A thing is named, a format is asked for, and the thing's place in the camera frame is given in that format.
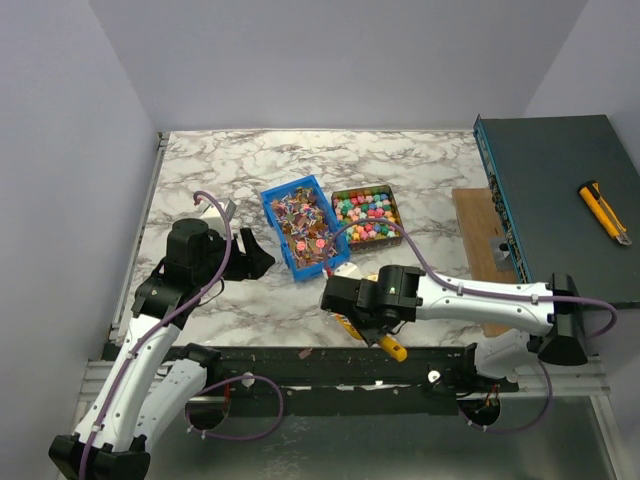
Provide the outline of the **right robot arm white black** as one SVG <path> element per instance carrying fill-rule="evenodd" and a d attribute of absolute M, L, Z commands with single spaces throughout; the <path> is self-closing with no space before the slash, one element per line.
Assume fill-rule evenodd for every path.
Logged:
<path fill-rule="evenodd" d="M 380 347 L 398 362 L 408 357 L 394 337 L 402 323 L 453 319 L 506 327 L 472 346 L 472 360 L 460 367 L 462 384 L 474 392 L 536 360 L 568 367 L 588 361 L 579 309 L 554 299 L 544 282 L 468 281 L 387 265 L 374 280 L 332 274 L 320 307 L 343 317 L 367 346 Z"/>

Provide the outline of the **metal tin of star candies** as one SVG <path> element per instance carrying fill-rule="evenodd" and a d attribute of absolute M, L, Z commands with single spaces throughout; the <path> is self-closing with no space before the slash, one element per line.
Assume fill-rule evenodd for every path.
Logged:
<path fill-rule="evenodd" d="M 389 185 L 374 185 L 334 191 L 331 203 L 340 226 L 361 220 L 345 230 L 345 237 L 352 253 L 379 250 L 399 246 L 402 236 L 395 226 L 401 226 L 399 207 Z"/>

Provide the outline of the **yellow plastic scoop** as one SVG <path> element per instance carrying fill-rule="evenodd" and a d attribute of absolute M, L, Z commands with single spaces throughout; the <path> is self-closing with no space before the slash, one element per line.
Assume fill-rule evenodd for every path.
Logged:
<path fill-rule="evenodd" d="M 351 325 L 349 320 L 341 315 L 335 314 L 334 318 L 339 324 L 349 333 L 349 335 L 356 340 L 363 340 L 360 333 Z M 404 346 L 402 346 L 394 337 L 386 335 L 377 345 L 386 352 L 391 358 L 399 363 L 404 362 L 408 357 L 408 352 Z"/>

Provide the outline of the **clear plastic round container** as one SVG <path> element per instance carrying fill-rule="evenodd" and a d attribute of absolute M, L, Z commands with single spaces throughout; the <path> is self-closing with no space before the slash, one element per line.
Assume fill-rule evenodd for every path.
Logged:
<path fill-rule="evenodd" d="M 332 315 L 338 314 L 346 317 L 351 323 L 351 317 L 355 313 L 357 294 L 351 292 L 329 292 L 323 293 L 320 308 Z"/>

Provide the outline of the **blue plastic candy bin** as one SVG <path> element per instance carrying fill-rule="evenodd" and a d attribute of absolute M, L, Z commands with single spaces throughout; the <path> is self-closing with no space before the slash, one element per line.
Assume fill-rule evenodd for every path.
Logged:
<path fill-rule="evenodd" d="M 330 243 L 338 219 L 313 175 L 260 193 L 267 221 L 278 237 L 282 256 L 296 282 L 310 280 L 350 257 L 345 238 Z"/>

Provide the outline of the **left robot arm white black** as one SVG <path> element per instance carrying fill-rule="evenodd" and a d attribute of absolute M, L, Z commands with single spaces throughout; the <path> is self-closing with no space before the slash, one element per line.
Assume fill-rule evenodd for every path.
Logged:
<path fill-rule="evenodd" d="M 175 222 L 166 254 L 138 287 L 133 317 L 94 403 L 70 435 L 54 438 L 49 457 L 66 479 L 142 479 L 151 451 L 194 396 L 226 394 L 219 351 L 184 347 L 154 381 L 189 315 L 221 280 L 237 244 L 199 219 Z"/>

